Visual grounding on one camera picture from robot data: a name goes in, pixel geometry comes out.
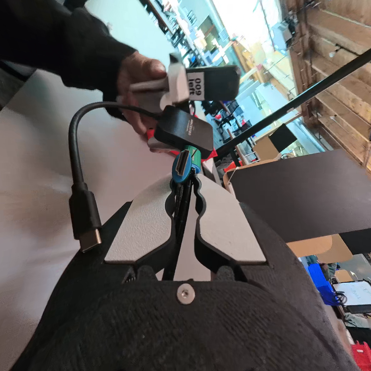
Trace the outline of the red crate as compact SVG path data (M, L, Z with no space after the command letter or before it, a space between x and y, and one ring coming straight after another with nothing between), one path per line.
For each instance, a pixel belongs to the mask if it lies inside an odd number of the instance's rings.
M362 371L371 370L371 349L366 342L356 341L352 347L353 358Z

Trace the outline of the person's left hand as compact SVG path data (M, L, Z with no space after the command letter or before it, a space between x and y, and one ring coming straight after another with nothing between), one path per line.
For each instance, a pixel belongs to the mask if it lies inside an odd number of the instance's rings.
M123 59L117 78L117 102L125 106L138 106L138 102L130 91L130 85L164 79L167 76L165 66L156 59L145 57L139 52L134 52ZM145 136L148 129L156 126L153 118L142 116L139 113L122 110L125 120L132 126L134 131Z

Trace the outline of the stack of blue bins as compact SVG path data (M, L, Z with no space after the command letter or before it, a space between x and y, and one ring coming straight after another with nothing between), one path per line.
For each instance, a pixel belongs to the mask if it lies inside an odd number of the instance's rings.
M325 279L320 265L318 263L311 264L306 268L306 270L317 288L324 304L329 306L339 306L340 303L337 300L335 291L330 282Z

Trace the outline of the person's left forearm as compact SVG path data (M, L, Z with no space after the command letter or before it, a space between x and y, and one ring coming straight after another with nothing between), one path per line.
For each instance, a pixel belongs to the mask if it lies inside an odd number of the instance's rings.
M54 73L67 87L99 90L116 101L122 61L136 50L86 8L57 1L1 1L1 60Z

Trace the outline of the black panel with wooden edge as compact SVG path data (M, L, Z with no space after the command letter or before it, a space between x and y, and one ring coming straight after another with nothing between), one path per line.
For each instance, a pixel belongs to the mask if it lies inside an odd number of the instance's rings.
M371 182L343 150L256 163L224 174L286 243L339 234L353 254L371 252Z

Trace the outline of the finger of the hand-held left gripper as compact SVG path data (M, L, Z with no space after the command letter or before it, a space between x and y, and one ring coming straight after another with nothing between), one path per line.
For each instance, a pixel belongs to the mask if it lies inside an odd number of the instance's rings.
M162 143L155 139L154 137L151 137L147 141L147 146L150 149L151 152L155 153L161 153L161 152L171 152L174 151L174 147L167 145L165 143Z

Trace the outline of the black adapter with cable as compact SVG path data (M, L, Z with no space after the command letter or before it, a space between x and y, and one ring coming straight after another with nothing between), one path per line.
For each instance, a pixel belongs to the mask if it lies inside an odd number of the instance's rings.
M194 147L201 159L207 159L214 149L213 129L207 122L190 115L179 107L168 105L162 113L153 113L118 102L96 102L82 107L73 116L68 131L69 156L72 171L72 196L69 208L74 239L80 243L81 252L101 244L102 228L94 194L84 181L78 149L77 131L81 119L90 111L100 108L117 108L132 111L157 120L154 138L172 149L180 150L179 159L185 156L186 146Z

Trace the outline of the black pole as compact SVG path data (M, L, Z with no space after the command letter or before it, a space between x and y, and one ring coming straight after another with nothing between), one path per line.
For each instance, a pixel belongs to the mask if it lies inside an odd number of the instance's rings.
M231 139L229 142L218 148L216 150L217 156L215 157L215 160L222 159L223 157L228 155L238 144L241 144L242 142L246 141L254 134L270 126L276 120L282 118L286 114L297 109L300 105L306 103L307 101L311 100L321 92L327 90L329 87L333 86L334 84L337 84L344 78L350 76L350 74L355 72L360 67L364 66L366 63L370 62L370 60L371 49L368 49L366 52L356 57L354 60L350 61L346 65L340 67L337 71L335 71L322 81L309 87L307 90L299 94L296 98L289 101L287 104L282 106L277 111L263 118L254 126L250 127L246 131L242 132L241 134L239 134L238 136L236 136L235 138Z

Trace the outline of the small black panel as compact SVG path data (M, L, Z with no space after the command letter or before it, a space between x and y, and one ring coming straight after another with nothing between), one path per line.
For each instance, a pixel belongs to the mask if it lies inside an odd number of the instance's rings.
M279 128L272 132L268 138L278 152L282 152L297 140L297 137L292 133L286 124L282 124Z

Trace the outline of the brown cardboard panel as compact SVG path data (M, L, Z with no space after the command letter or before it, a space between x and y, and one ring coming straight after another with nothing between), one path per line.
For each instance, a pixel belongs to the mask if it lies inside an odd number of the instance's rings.
M253 147L253 151L257 154L260 161L274 160L281 154L277 151L270 137L264 137L258 141Z

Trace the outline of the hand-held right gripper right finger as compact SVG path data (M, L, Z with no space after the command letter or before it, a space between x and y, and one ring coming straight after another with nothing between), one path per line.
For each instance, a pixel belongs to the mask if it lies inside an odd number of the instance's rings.
M202 174L194 177L196 231L194 253L213 273L267 262L235 196Z

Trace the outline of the red plastic bin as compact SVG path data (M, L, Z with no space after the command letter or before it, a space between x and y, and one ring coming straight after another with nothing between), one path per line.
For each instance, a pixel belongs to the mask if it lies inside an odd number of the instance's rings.
M148 129L147 132L146 132L146 136L147 136L147 139L150 139L151 137L154 137L154 129ZM174 157L177 156L180 151L177 150L177 149L174 149L174 151L171 151L171 152L164 152L164 153L169 153L171 155L173 155Z

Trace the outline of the white Right HDMI sign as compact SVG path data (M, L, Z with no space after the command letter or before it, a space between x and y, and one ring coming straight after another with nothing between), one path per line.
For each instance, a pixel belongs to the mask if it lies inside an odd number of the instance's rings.
M333 288L346 296L347 306L371 304L371 285L368 281L343 282L334 284Z

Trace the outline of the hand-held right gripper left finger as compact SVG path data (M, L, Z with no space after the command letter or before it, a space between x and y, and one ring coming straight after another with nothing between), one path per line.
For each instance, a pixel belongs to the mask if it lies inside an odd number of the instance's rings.
M165 177L132 201L105 256L107 264L167 266L175 245L175 192Z

